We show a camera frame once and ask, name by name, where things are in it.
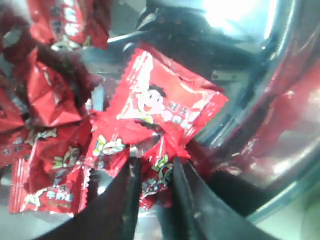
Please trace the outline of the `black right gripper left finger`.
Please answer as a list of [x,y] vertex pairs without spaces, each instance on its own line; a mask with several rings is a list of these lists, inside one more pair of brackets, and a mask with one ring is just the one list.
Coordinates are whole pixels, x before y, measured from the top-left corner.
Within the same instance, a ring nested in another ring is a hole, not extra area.
[[131,157],[86,209],[39,240],[132,240],[140,207],[142,163]]

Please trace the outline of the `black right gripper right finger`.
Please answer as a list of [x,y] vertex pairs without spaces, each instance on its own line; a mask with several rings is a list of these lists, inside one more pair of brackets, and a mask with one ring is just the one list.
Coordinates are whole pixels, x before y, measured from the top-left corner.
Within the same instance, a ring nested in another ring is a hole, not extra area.
[[221,200],[192,164],[175,157],[172,207],[160,218],[164,240],[272,240]]

